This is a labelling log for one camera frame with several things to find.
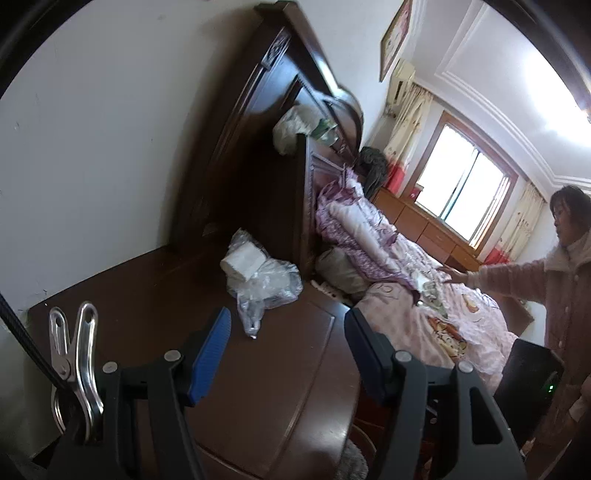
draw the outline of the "pink fleece jacket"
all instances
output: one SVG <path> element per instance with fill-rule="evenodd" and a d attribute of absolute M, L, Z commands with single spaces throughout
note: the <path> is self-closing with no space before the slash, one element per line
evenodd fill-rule
<path fill-rule="evenodd" d="M 550 411 L 536 435 L 538 441 L 548 445 L 552 445 L 569 409 L 578 420 L 591 404 L 591 234 L 585 235 L 578 250 L 572 258 L 567 249 L 556 247 L 544 260 L 483 266 L 468 281 L 468 286 L 546 307 L 545 345 L 565 366 Z"/>

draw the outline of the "stainless steel clip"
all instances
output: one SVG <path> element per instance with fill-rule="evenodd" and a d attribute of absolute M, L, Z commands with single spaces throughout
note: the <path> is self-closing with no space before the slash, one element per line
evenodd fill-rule
<path fill-rule="evenodd" d="M 89 301 L 78 309 L 74 338 L 70 341 L 68 323 L 64 313 L 57 307 L 49 312 L 49 338 L 51 366 L 67 381 L 80 402 L 84 413 L 85 442 L 95 434 L 103 414 L 103 402 L 99 397 L 95 381 L 95 340 L 99 315 Z M 66 425 L 60 409 L 59 396 L 51 388 L 51 410 L 61 432 Z"/>

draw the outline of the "picture frame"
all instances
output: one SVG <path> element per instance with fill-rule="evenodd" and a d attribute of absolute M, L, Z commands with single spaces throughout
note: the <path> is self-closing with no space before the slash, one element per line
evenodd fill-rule
<path fill-rule="evenodd" d="M 380 43 L 379 81 L 383 82 L 410 28 L 413 0 L 404 0 Z"/>

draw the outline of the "air conditioner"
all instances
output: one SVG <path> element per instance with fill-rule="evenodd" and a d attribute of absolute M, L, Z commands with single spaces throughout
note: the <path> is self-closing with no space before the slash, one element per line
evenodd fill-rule
<path fill-rule="evenodd" d="M 392 111 L 396 106 L 402 104 L 406 94 L 413 86 L 414 74 L 415 68 L 412 63 L 403 59 L 398 61 L 390 77 L 390 87 L 388 88 L 386 100 L 387 111 Z"/>

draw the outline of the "red object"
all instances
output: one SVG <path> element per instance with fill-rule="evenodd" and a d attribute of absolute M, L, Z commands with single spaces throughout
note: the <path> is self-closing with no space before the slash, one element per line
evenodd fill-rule
<path fill-rule="evenodd" d="M 386 188 L 396 195 L 400 190 L 400 185 L 402 185 L 405 173 L 406 172 L 402 169 L 400 165 L 395 165 L 392 171 L 390 172 L 390 177 L 388 179 L 388 183 L 386 184 Z"/>
<path fill-rule="evenodd" d="M 415 185 L 413 187 L 413 189 L 410 192 L 410 195 L 408 196 L 408 198 L 410 198 L 413 202 L 417 201 L 417 197 L 419 196 L 419 194 L 423 191 L 423 187 L 420 185 Z"/>
<path fill-rule="evenodd" d="M 494 265 L 497 263 L 509 263 L 511 259 L 503 252 L 503 250 L 499 250 L 498 248 L 493 248 L 491 253 L 486 256 L 486 260 L 484 260 L 485 265 Z"/>

